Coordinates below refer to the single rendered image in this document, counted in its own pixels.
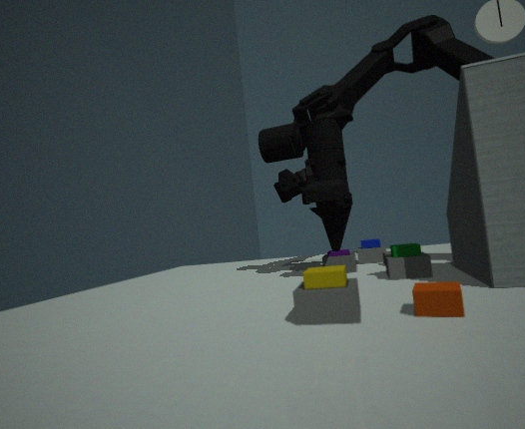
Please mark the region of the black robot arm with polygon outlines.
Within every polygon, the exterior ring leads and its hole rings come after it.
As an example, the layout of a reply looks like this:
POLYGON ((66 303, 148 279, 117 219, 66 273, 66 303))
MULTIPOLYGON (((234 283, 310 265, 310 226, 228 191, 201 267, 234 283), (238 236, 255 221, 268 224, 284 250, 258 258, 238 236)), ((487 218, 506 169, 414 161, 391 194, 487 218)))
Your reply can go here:
MULTIPOLYGON (((293 123, 263 129, 259 147, 266 163, 301 158, 324 149, 344 149, 342 129, 353 121, 354 106, 384 75, 393 71, 415 73, 438 67, 460 81, 460 66, 495 58, 457 40, 450 24, 430 15, 402 24, 380 42, 334 86, 323 86, 299 100, 292 112, 293 123), (394 62, 393 49, 411 32, 413 63, 394 62), (310 114, 310 118, 307 112, 310 114)), ((307 183, 315 183, 310 164, 292 173, 278 173, 274 188, 283 203, 301 194, 307 183)))

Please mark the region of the blue button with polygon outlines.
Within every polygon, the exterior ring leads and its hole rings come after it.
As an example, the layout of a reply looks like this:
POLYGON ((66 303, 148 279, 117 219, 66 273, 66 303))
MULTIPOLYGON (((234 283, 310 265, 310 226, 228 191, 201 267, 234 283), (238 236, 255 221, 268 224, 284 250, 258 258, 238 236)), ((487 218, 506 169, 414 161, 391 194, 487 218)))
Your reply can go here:
POLYGON ((384 262, 383 253, 386 246, 380 245, 380 239, 362 240, 357 248, 359 264, 384 262))

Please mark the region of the orange block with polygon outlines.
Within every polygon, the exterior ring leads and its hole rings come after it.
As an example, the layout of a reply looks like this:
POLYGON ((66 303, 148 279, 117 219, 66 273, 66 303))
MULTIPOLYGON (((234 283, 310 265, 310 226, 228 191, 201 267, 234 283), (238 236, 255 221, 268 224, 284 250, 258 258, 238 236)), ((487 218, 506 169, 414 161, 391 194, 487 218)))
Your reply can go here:
POLYGON ((415 283, 415 316, 465 317, 459 281, 415 283))

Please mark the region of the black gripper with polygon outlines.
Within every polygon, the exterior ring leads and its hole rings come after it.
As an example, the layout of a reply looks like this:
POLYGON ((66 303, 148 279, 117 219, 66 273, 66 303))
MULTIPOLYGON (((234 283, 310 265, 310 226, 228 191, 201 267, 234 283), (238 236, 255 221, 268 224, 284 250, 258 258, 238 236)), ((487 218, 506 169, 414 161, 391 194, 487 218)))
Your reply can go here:
POLYGON ((307 156, 315 183, 307 183, 301 190, 302 203, 316 203, 310 210, 321 217, 332 251, 340 251, 353 205, 344 149, 318 150, 307 156))

